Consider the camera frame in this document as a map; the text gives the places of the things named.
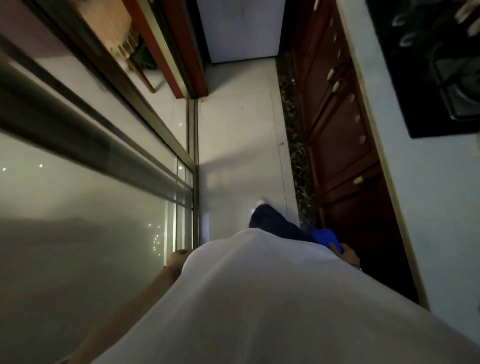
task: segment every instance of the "person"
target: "person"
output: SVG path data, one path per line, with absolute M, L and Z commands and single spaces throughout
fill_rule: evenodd
M 480 363 L 480 348 L 267 204 L 167 266 L 69 364 Z

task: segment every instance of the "wooden furniture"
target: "wooden furniture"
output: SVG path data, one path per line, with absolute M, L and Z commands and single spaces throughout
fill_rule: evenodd
M 70 3 L 92 28 L 98 39 L 114 57 L 126 60 L 129 68 L 155 93 L 142 68 L 132 55 L 138 46 L 138 32 L 122 0 L 71 0 Z
M 302 2 L 291 52 L 322 224 L 366 274 L 418 302 L 335 0 Z

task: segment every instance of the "white floor tile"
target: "white floor tile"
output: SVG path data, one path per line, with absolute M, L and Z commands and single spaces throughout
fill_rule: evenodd
M 247 228 L 260 198 L 298 224 L 274 59 L 213 66 L 206 81 L 210 96 L 198 107 L 202 242 Z

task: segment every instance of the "blue object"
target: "blue object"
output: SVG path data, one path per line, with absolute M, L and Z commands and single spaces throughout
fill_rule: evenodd
M 321 245 L 328 248 L 328 243 L 333 243 L 340 254 L 343 254 L 343 248 L 338 243 L 336 236 L 330 229 L 312 230 L 312 237 Z

